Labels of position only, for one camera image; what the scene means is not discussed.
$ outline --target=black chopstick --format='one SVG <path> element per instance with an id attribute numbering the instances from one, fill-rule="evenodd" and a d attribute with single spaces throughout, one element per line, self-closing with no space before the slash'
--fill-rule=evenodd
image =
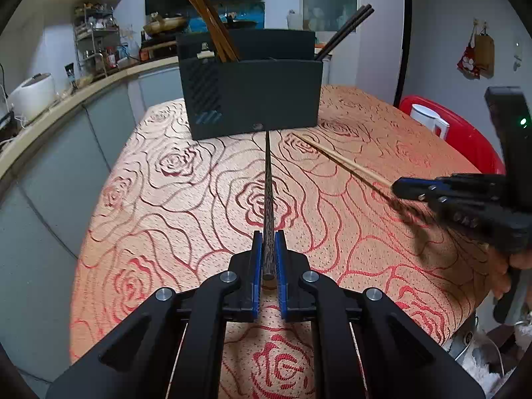
<path id="1" fill-rule="evenodd" d="M 316 58 L 317 61 L 322 61 L 325 58 L 325 55 L 330 53 L 333 49 L 335 49 L 339 43 L 344 40 L 349 33 L 351 33 L 355 28 L 357 28 L 360 24 L 362 24 L 368 17 L 375 11 L 375 9 L 370 9 L 366 13 L 364 13 L 360 18 L 356 20 L 354 24 L 352 24 L 348 29 L 344 30 L 344 32 L 341 34 L 341 36 L 338 37 L 336 42 L 334 44 L 331 44 L 329 49 L 326 53 L 324 53 L 319 59 Z"/>
<path id="2" fill-rule="evenodd" d="M 315 60 L 322 61 L 345 37 L 361 24 L 375 10 L 371 5 L 361 6 L 347 22 L 332 36 L 323 49 L 316 55 Z"/>
<path id="3" fill-rule="evenodd" d="M 316 55 L 316 60 L 318 59 L 318 57 L 320 57 L 322 54 L 323 55 L 327 55 L 327 53 L 325 52 L 330 46 L 332 43 L 334 43 L 334 41 L 336 41 L 336 39 L 338 39 L 338 37 L 342 34 L 342 32 L 348 28 L 353 22 L 355 22 L 355 20 L 358 19 L 358 17 L 360 17 L 361 15 L 363 15 L 367 10 L 369 10 L 368 6 L 366 5 L 362 5 L 358 8 L 358 10 L 351 16 L 351 18 L 349 18 L 346 23 L 344 25 L 342 25 L 340 27 L 340 29 L 334 33 L 334 35 L 329 39 L 329 41 L 325 44 L 325 46 L 323 47 L 323 49 L 321 49 L 321 51 L 318 53 L 318 55 Z"/>

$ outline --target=black box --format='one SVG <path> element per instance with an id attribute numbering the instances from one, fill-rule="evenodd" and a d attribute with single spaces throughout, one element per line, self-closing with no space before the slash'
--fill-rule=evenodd
<path id="1" fill-rule="evenodd" d="M 315 34 L 232 30 L 241 60 L 198 59 L 207 33 L 179 35 L 178 55 L 192 139 L 316 126 L 323 63 Z"/>

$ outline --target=rice cooker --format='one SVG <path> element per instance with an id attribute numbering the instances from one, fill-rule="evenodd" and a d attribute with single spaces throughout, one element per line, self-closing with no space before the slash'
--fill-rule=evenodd
<path id="1" fill-rule="evenodd" d="M 31 122 L 57 98 L 54 78 L 50 73 L 38 73 L 26 79 L 7 99 L 16 116 Z"/>

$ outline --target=tablecloth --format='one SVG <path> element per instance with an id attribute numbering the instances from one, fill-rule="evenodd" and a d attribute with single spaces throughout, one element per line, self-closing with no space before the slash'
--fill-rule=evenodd
<path id="1" fill-rule="evenodd" d="M 323 87 L 318 126 L 297 131 L 391 181 L 477 172 L 408 115 L 354 87 Z M 293 133 L 270 133 L 275 227 L 288 248 L 342 287 L 381 288 L 443 343 L 486 295 L 485 252 L 438 226 L 424 204 L 395 199 Z M 147 111 L 82 245 L 73 361 L 154 290 L 197 287 L 249 250 L 263 224 L 264 150 L 264 132 L 192 141 L 182 99 Z M 276 291 L 263 288 L 259 321 L 228 324 L 220 397 L 313 397 L 312 361 L 310 325 L 284 323 Z"/>

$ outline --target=wooden countertop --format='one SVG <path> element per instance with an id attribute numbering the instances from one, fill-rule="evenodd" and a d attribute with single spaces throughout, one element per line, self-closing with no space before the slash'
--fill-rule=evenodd
<path id="1" fill-rule="evenodd" d="M 113 75 L 103 78 L 84 89 L 78 91 L 71 97 L 63 100 L 58 105 L 44 111 L 35 120 L 33 120 L 25 129 L 23 129 L 14 141 L 11 141 L 6 149 L 0 154 L 0 180 L 5 173 L 11 168 L 13 163 L 20 155 L 49 127 L 51 127 L 61 117 L 75 109 L 78 105 L 89 100 L 95 94 L 98 94 L 105 88 L 123 79 L 138 75 L 140 73 L 153 69 L 175 65 L 179 62 L 177 57 L 163 58 L 154 62 L 147 62 L 132 66 L 119 71 Z"/>

